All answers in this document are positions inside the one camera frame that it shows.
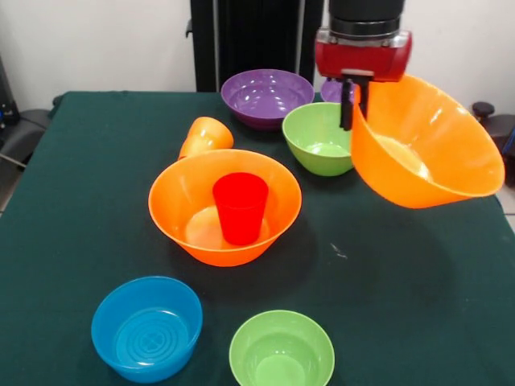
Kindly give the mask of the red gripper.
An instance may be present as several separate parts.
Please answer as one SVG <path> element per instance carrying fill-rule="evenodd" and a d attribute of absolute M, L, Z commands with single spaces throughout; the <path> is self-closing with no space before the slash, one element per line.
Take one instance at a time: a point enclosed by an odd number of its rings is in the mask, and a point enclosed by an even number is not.
<path fill-rule="evenodd" d="M 376 82 L 400 80 L 410 59 L 413 36 L 409 31 L 399 31 L 386 39 L 351 40 L 331 35 L 320 28 L 315 38 L 315 63 L 319 74 L 327 78 L 365 76 Z M 360 110 L 368 116 L 369 80 L 360 80 Z M 353 82 L 342 79 L 340 127 L 352 128 Z"/>

